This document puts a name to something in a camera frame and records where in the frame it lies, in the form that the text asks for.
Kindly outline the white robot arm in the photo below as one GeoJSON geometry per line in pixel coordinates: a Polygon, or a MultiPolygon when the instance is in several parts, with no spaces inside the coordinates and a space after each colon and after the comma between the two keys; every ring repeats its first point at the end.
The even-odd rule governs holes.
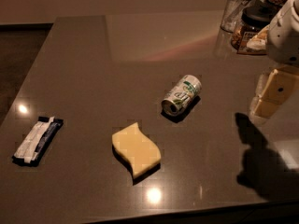
{"type": "Polygon", "coordinates": [[[299,90],[299,0],[288,0],[247,47],[264,49],[276,65],[260,75],[249,108],[253,122],[269,120],[299,90]]]}

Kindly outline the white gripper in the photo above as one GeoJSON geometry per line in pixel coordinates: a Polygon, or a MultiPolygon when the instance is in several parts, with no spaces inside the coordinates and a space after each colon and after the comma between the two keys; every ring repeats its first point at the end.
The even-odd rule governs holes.
{"type": "MultiPolygon", "coordinates": [[[[299,64],[299,0],[288,0],[271,20],[266,52],[277,63],[299,64]]],[[[260,98],[282,105],[298,89],[299,68],[281,66],[270,73],[260,98]]]]}

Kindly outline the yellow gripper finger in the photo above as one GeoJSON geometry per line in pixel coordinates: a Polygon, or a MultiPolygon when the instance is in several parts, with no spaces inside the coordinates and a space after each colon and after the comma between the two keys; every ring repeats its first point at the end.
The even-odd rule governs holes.
{"type": "Polygon", "coordinates": [[[249,106],[249,119],[255,125],[265,124],[278,110],[279,105],[254,97],[249,106]]]}

